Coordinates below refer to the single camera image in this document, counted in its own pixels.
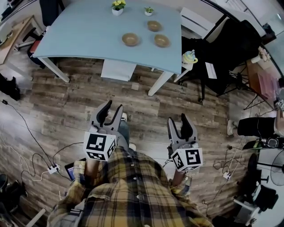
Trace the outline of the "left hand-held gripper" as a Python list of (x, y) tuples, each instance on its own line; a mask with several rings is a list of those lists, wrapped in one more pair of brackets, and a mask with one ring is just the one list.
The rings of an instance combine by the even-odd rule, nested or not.
[(89, 159), (108, 161), (117, 146), (117, 131), (123, 114), (123, 106), (120, 105), (117, 108), (111, 122), (104, 123), (111, 104), (112, 100), (104, 102), (91, 115), (91, 126), (85, 132), (83, 142), (83, 150)]

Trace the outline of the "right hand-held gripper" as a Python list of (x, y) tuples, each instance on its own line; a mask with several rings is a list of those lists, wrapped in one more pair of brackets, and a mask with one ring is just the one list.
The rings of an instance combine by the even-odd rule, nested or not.
[[(181, 140), (189, 142), (173, 150), (170, 156), (178, 172), (193, 171), (203, 165), (202, 148), (199, 147), (197, 140), (197, 129), (193, 122), (185, 115), (181, 114)], [(179, 143), (179, 134), (173, 119), (168, 118), (168, 136), (172, 144)]]

